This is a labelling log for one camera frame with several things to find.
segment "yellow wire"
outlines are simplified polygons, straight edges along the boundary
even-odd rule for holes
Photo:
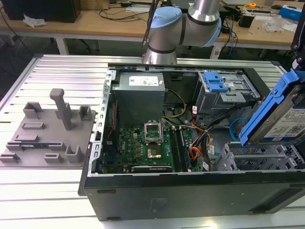
[[[172,90],[172,89],[168,89],[168,91],[173,92],[176,96],[178,96],[178,98],[182,101],[182,103],[183,103],[183,105],[184,105],[184,109],[183,109],[183,111],[182,111],[180,114],[176,114],[176,115],[165,115],[165,116],[162,116],[162,118],[179,118],[179,117],[181,117],[182,115],[184,115],[184,113],[186,112],[186,104],[185,104],[183,98],[182,98],[177,92],[175,92],[175,91]]]
[[[178,118],[178,117],[181,117],[181,116],[184,115],[184,113],[186,112],[186,104],[185,104],[183,98],[182,98],[177,92],[175,92],[175,91],[172,90],[172,89],[168,89],[168,91],[173,92],[176,96],[179,97],[179,99],[181,99],[181,101],[183,102],[183,105],[184,105],[184,109],[183,109],[183,111],[182,111],[180,114],[177,114],[177,115],[166,115],[166,116],[162,116],[162,118]],[[196,128],[197,128],[198,130],[204,132],[203,129],[201,129],[201,128],[199,128],[199,127],[196,127]],[[209,145],[211,144],[211,136],[209,135],[209,133],[207,133],[207,135],[208,135],[208,137],[209,137],[209,142],[208,142],[208,146],[209,146]]]

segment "blue plastic latch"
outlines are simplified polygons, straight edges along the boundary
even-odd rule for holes
[[[217,72],[204,72],[203,75],[210,92],[227,92],[229,90]]]
[[[152,18],[152,29],[168,26],[178,21],[182,16],[181,9],[173,6],[165,6],[156,9]]]

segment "wooden desk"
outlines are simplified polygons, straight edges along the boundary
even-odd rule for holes
[[[256,3],[258,7],[264,7],[265,9],[271,9],[270,6],[264,4],[265,0],[252,0],[252,3]],[[303,8],[303,2],[291,2],[291,1],[274,1],[273,5],[289,5],[298,8]],[[284,32],[266,32],[263,28],[265,21],[253,20],[250,28],[241,28],[237,22],[234,22],[233,31],[238,36],[237,47],[242,48],[260,48],[260,49],[280,49],[290,50],[291,43],[295,36],[294,32],[284,30]],[[211,54],[211,59],[218,59],[220,50],[225,45],[229,38],[228,34],[221,34],[214,44],[214,48]]]
[[[253,0],[260,7],[264,5],[264,0]],[[303,7],[301,2],[275,1],[274,4],[289,4],[291,6]],[[122,9],[110,9],[107,12],[116,13]],[[125,17],[133,15],[132,12],[121,12],[110,17]],[[147,20],[148,14],[139,15]],[[11,21],[5,15],[9,25],[19,36],[50,37],[54,38],[58,44],[60,54],[69,54],[65,38],[92,39],[92,40],[113,40],[113,41],[137,41],[141,42],[146,30],[146,22],[142,20],[132,22],[117,22],[101,18],[96,12],[83,10],[75,23],[61,23],[47,21],[47,26],[31,28],[22,21]],[[289,50],[294,33],[284,31],[283,33],[267,33],[263,29],[263,21],[253,21],[251,28],[240,28],[234,23],[234,31],[238,36],[237,47],[282,49]],[[12,36],[13,33],[0,17],[0,34]],[[217,59],[219,52],[228,34],[221,34],[214,45],[211,58]]]
[[[108,13],[117,13],[123,9],[110,9]],[[122,18],[134,15],[132,12],[120,12],[115,15],[109,15],[112,18]],[[13,21],[4,14],[6,21],[19,36],[30,37],[49,37],[57,42],[60,54],[69,54],[65,38],[71,39],[92,39],[92,40],[112,40],[112,41],[135,41],[141,42],[146,30],[146,22],[143,20],[131,22],[119,22],[101,18],[98,11],[83,10],[75,23],[62,23],[47,21],[46,26],[32,28],[23,21]],[[139,15],[147,20],[148,13]],[[3,18],[0,16],[0,34],[12,36],[13,32],[9,30]]]

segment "aluminum extrusion table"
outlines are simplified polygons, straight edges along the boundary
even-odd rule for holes
[[[49,98],[53,87],[65,90],[71,109],[90,105],[98,111],[108,63],[141,63],[137,57],[59,56],[34,58],[0,102],[0,152],[24,117],[28,101],[55,109]],[[253,67],[273,88],[285,72],[271,62],[178,59],[179,64],[210,67]],[[272,215],[222,216],[99,222],[86,197],[77,194],[81,170],[0,170],[0,228],[104,229],[241,229],[305,228],[305,198]]]

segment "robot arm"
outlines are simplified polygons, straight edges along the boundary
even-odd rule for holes
[[[197,0],[187,14],[175,7],[158,8],[153,16],[144,63],[177,64],[177,45],[213,45],[221,30],[219,3],[220,0]]]
[[[297,52],[297,58],[293,64],[293,69],[305,71],[305,5],[302,15],[295,31],[295,37],[291,45],[291,50]]]

